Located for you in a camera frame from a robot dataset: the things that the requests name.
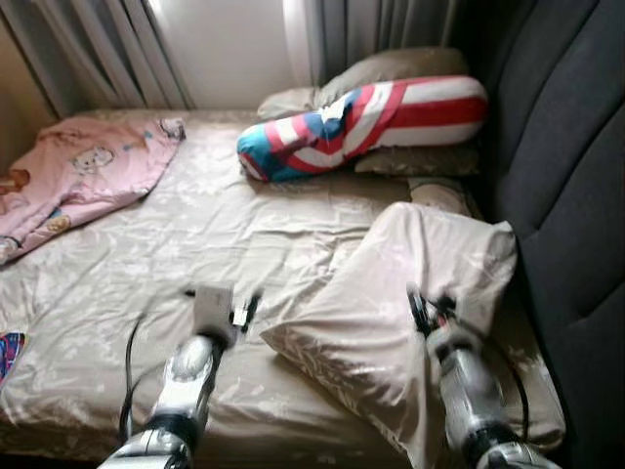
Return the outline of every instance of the bed sheet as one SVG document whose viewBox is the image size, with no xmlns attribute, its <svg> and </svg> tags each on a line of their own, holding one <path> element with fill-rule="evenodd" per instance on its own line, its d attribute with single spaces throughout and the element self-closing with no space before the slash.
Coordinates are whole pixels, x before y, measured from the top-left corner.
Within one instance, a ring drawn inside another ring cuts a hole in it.
<svg viewBox="0 0 625 469">
<path fill-rule="evenodd" d="M 148 111 L 99 112 L 131 120 Z M 30 335 L 0 392 L 0 452 L 104 458 L 116 444 L 126 340 L 138 376 L 191 331 L 189 282 L 232 281 L 265 296 L 229 352 L 211 398 L 199 467 L 404 467 L 375 429 L 280 359 L 259 337 L 296 314 L 360 243 L 377 215 L 407 200 L 403 181 L 348 172 L 290 184 L 243 174 L 235 153 L 251 112 L 180 115 L 187 140 L 144 200 L 41 246 L 0 271 L 0 330 Z M 146 418 L 158 372 L 135 397 Z"/>
</svg>

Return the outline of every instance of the wall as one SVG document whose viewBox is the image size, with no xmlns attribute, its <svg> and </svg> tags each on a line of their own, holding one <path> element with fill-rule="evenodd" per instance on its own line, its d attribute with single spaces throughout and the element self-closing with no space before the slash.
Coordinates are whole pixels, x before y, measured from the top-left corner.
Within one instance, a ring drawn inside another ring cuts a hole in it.
<svg viewBox="0 0 625 469">
<path fill-rule="evenodd" d="M 150 0 L 174 68 L 199 108 L 255 108 L 295 86 L 282 0 Z"/>
<path fill-rule="evenodd" d="M 0 174 L 56 119 L 0 21 Z"/>
</svg>

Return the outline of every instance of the tufted headboard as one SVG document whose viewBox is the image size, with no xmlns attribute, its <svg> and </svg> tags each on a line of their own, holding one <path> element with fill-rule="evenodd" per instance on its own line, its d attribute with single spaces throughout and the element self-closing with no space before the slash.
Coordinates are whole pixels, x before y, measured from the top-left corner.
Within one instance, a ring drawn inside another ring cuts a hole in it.
<svg viewBox="0 0 625 469">
<path fill-rule="evenodd" d="M 564 467 L 625 447 L 623 0 L 468 0 L 456 45 L 488 90 L 474 190 L 519 241 L 517 281 L 556 382 Z"/>
</svg>

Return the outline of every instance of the gray curtain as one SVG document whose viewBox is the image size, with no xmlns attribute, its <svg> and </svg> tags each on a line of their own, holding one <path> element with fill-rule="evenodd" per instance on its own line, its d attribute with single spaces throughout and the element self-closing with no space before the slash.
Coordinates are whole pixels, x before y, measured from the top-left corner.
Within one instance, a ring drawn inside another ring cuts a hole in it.
<svg viewBox="0 0 625 469">
<path fill-rule="evenodd" d="M 60 117 L 192 106 L 144 1 L 5 0 L 0 9 Z"/>
<path fill-rule="evenodd" d="M 447 45 L 458 0 L 314 0 L 307 10 L 313 81 L 379 51 Z"/>
</svg>

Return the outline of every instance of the hello kitty print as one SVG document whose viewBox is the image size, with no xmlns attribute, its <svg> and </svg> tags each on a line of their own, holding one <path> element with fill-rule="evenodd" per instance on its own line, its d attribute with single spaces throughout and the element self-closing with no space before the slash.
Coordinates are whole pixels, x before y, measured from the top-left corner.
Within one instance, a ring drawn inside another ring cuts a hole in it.
<svg viewBox="0 0 625 469">
<path fill-rule="evenodd" d="M 72 117 L 43 130 L 0 177 L 0 265 L 146 195 L 184 139 L 178 118 Z"/>
</svg>

